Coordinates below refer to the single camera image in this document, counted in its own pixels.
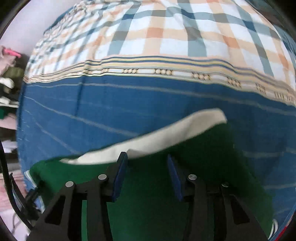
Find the black cable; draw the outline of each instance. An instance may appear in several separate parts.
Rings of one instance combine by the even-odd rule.
[[[15,224],[15,217],[17,216],[16,213],[13,214],[12,216],[12,230],[11,230],[11,233],[12,235],[15,234],[15,230],[17,229],[17,227],[22,223],[21,220],[19,220],[16,224]]]
[[[19,217],[19,219],[28,227],[28,229],[31,230],[33,228],[33,226],[27,220],[26,216],[19,210],[19,208],[15,202],[15,198],[13,196],[13,191],[12,191],[12,184],[11,184],[10,178],[9,178],[9,172],[8,172],[6,158],[5,158],[5,153],[4,153],[4,149],[2,146],[1,140],[0,140],[0,163],[1,163],[1,167],[2,167],[2,174],[3,174],[3,179],[4,179],[5,188],[6,188],[9,202],[11,203],[11,206],[14,209],[17,216]]]

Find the wall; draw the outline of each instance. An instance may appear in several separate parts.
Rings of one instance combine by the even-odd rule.
[[[67,9],[81,0],[31,0],[8,26],[0,45],[27,56],[43,32]]]

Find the metal screw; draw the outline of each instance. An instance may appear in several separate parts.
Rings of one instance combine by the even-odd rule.
[[[222,183],[222,186],[224,186],[225,188],[229,187],[229,183],[228,182],[224,182]]]
[[[98,178],[100,180],[105,180],[107,178],[107,175],[106,174],[101,174],[101,175],[98,176]]]
[[[190,180],[196,180],[196,179],[197,179],[197,176],[194,175],[194,174],[190,174],[190,175],[188,176],[188,178],[189,178]]]
[[[74,182],[72,182],[72,181],[68,181],[68,182],[66,182],[66,187],[67,188],[70,188],[70,187],[72,187],[74,185]]]

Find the blue gripper pad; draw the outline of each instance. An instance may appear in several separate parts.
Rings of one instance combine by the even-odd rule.
[[[179,201],[183,201],[183,195],[181,191],[181,182],[177,174],[173,159],[171,155],[168,155],[168,171],[170,173],[170,178],[173,184],[175,196]]]
[[[115,202],[116,199],[119,197],[121,188],[123,185],[124,176],[126,173],[126,168],[128,164],[128,155],[125,153],[120,154],[119,158],[122,158],[122,162],[120,167],[118,168],[118,172],[114,181],[114,189],[113,189],[113,195],[112,195],[112,202]]]

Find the pink clip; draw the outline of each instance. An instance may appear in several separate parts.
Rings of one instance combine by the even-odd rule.
[[[9,54],[9,55],[12,55],[12,56],[16,56],[16,57],[18,57],[18,58],[22,57],[20,53],[15,52],[15,51],[13,51],[12,49],[6,49],[6,48],[3,48],[3,53],[4,53],[4,54]]]

